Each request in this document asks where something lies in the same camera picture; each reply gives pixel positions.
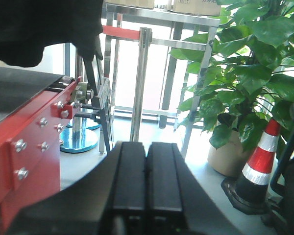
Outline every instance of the black cone base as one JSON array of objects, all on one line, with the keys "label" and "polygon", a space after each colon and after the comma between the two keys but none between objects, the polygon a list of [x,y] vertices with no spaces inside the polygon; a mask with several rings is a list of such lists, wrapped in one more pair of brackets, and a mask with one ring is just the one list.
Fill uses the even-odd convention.
[{"label": "black cone base", "polygon": [[264,214],[266,213],[266,204],[263,203],[251,203],[240,198],[235,192],[236,180],[232,178],[225,178],[221,183],[221,187],[226,196],[232,203],[233,207],[245,214]]}]

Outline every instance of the blue stanchion base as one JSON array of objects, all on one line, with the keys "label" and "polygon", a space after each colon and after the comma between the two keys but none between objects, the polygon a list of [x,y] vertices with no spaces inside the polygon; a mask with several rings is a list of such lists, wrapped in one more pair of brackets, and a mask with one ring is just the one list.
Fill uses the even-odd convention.
[{"label": "blue stanchion base", "polygon": [[[101,127],[101,125],[97,122],[95,122],[92,119],[85,118],[86,121],[83,123],[83,127],[87,128],[88,130],[96,130]],[[67,125],[68,128],[71,128],[73,126],[73,119],[70,120],[69,124]]]},{"label": "blue stanchion base", "polygon": [[97,135],[86,128],[82,128],[80,133],[76,133],[75,136],[73,136],[73,129],[67,128],[60,134],[60,139],[63,141],[60,151],[66,153],[86,152],[98,144]]}]

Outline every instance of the floor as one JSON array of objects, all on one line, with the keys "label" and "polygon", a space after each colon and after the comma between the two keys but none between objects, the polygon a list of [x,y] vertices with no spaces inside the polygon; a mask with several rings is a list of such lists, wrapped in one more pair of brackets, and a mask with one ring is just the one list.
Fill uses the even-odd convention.
[{"label": "floor", "polygon": [[[130,121],[116,118],[114,121],[114,141],[128,141],[130,135]],[[183,127],[174,130],[173,126],[159,129],[157,124],[142,123],[140,129],[140,142],[146,151],[153,141],[174,142],[181,147]],[[234,209],[225,196],[220,184],[224,176],[214,171],[207,164],[207,154],[210,148],[209,135],[201,133],[200,129],[194,129],[191,142],[186,156],[186,164],[198,180],[199,184],[206,190],[219,209],[239,228],[245,235],[275,235],[274,229],[265,227],[259,215],[245,215]],[[61,187],[66,188],[76,180],[83,177],[87,172],[96,167],[104,158],[94,149],[79,153],[61,153]]]}]

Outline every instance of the plant pot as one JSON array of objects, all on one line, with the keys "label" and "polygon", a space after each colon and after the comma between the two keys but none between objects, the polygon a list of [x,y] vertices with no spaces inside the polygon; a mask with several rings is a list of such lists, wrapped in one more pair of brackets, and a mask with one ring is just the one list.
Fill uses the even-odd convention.
[{"label": "plant pot", "polygon": [[208,164],[225,176],[238,177],[252,151],[243,152],[237,131],[232,131],[229,142],[221,148],[210,147]]}]

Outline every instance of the traffic cone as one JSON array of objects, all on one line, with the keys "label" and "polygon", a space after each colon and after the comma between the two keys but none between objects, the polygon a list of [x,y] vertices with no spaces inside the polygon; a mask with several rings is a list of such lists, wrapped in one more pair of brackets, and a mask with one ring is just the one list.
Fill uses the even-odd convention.
[{"label": "traffic cone", "polygon": [[280,124],[271,119],[238,180],[226,178],[221,184],[233,207],[246,214],[265,213],[265,198],[279,132]]}]

